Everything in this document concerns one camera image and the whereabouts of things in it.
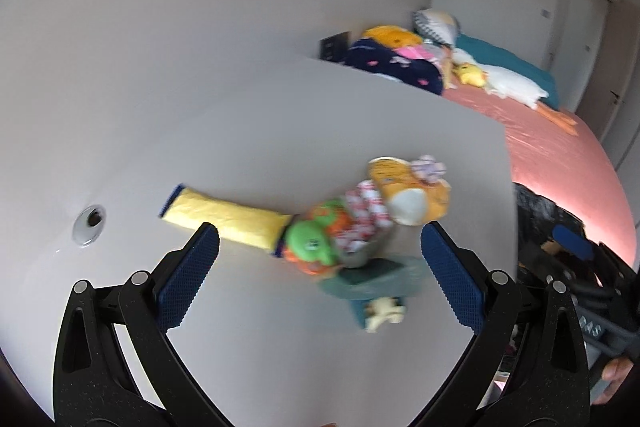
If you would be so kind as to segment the person's right hand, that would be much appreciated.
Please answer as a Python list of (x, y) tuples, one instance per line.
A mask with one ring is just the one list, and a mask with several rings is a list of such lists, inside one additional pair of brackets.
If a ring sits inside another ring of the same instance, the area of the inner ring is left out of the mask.
[(605, 389), (593, 401), (595, 405), (608, 403), (616, 394), (617, 390), (627, 378), (631, 369), (634, 367), (628, 358), (616, 358), (609, 361), (602, 371), (601, 379), (606, 382)]

